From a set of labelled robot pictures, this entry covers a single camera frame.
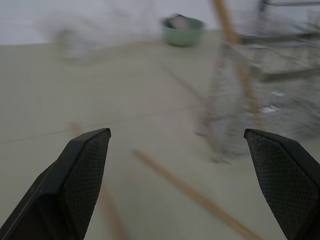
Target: floor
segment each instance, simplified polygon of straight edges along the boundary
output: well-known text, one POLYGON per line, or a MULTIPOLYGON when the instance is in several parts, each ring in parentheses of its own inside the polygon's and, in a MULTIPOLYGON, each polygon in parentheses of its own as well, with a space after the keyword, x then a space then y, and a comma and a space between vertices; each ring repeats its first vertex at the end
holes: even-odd
MULTIPOLYGON (((248 155, 217 164, 194 134, 204 113, 220 34, 195 48, 162 42, 107 49, 91 64, 48 44, 0 46, 0 225, 36 176, 73 138, 70 123, 111 128, 103 183, 131 240, 242 240, 243 236, 138 162, 139 149, 260 235, 285 240, 248 155)), ((305 145, 315 157, 317 143, 305 145)), ((111 240, 98 201, 85 239, 111 240)))

